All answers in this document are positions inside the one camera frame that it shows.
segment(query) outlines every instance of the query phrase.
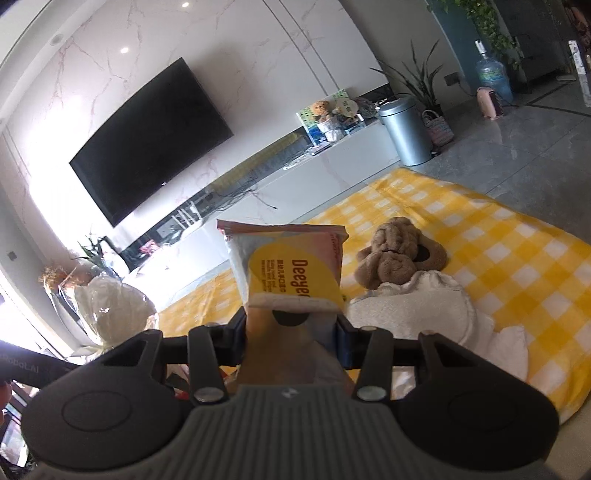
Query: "water bottle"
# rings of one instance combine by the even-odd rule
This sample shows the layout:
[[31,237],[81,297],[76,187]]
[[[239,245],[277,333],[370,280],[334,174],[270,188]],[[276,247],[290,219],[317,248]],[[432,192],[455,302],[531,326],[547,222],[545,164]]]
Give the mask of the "water bottle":
[[492,88],[504,105],[513,103],[513,92],[511,91],[505,66],[500,61],[487,55],[486,48],[480,40],[476,40],[476,48],[482,55],[482,60],[476,63],[476,71],[480,82],[484,86]]

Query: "marble wall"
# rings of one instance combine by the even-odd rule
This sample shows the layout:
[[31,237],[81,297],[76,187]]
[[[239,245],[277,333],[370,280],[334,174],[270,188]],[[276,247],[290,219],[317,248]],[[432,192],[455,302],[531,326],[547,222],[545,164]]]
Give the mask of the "marble wall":
[[[179,57],[234,137],[112,228],[69,161]],[[110,0],[59,48],[9,119],[0,138],[0,182],[48,260],[60,261],[67,252],[59,242],[45,242],[43,232],[74,247],[92,231],[123,248],[296,129],[297,110],[340,88],[360,95],[382,85],[384,78],[369,69],[376,66],[339,0]]]

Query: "power socket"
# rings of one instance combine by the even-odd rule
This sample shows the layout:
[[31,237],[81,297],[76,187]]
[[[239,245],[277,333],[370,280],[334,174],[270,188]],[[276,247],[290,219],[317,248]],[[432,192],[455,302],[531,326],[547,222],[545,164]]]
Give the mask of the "power socket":
[[445,83],[448,87],[455,85],[456,83],[460,83],[460,74],[458,72],[450,73],[449,75],[445,75],[444,77]]

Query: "gray ribbed surface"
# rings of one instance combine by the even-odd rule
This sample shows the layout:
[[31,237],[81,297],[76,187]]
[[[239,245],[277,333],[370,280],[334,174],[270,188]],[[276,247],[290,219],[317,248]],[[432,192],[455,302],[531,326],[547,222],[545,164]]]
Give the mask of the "gray ribbed surface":
[[42,465],[27,479],[557,478],[541,464],[496,475],[449,467],[414,447],[386,407],[353,401],[334,387],[296,390],[288,399],[283,387],[243,387],[224,405],[198,408],[164,450],[132,467],[73,473]]

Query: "woven basket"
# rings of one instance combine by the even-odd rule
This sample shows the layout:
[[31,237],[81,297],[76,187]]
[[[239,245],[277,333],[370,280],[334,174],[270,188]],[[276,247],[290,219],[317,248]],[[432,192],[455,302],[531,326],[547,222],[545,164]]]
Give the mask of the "woven basket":
[[452,129],[442,116],[433,110],[425,110],[422,117],[433,145],[442,147],[453,140]]

